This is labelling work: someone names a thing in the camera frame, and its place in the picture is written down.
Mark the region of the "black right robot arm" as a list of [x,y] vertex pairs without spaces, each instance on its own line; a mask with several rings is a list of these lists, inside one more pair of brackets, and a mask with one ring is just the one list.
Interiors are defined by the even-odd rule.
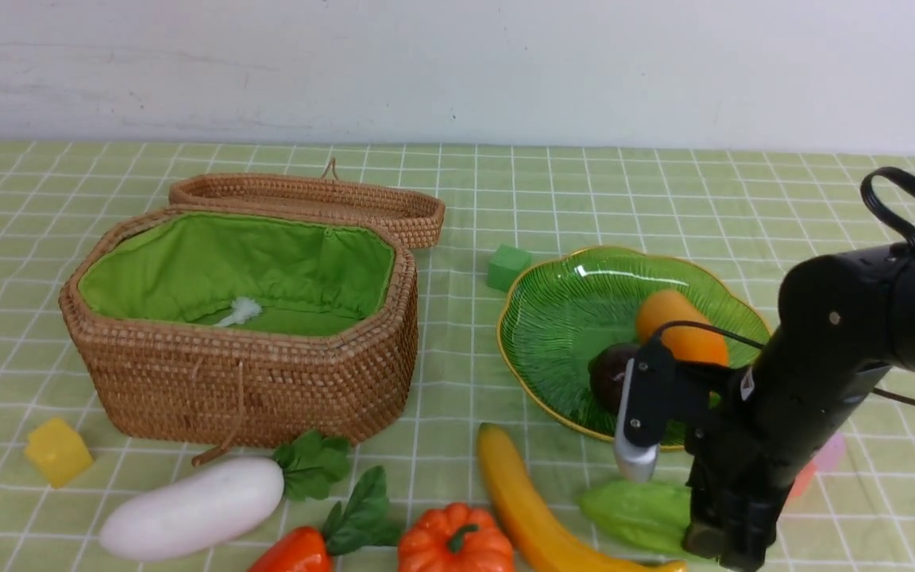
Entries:
[[915,372],[915,251],[803,261],[778,289],[780,323],[747,367],[679,361],[657,330],[628,363],[620,468],[651,476],[670,421],[693,456],[682,549],[755,571],[798,474],[893,368]]

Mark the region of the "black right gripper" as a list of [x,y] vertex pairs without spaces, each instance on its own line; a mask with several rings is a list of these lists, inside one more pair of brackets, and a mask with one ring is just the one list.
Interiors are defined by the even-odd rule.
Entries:
[[753,426],[754,391],[751,367],[679,361],[651,338],[635,356],[627,406],[626,438],[636,446],[660,451],[670,424],[684,427],[693,463],[683,549],[733,571],[765,564],[789,493],[773,474],[795,474],[767,453],[766,432]]

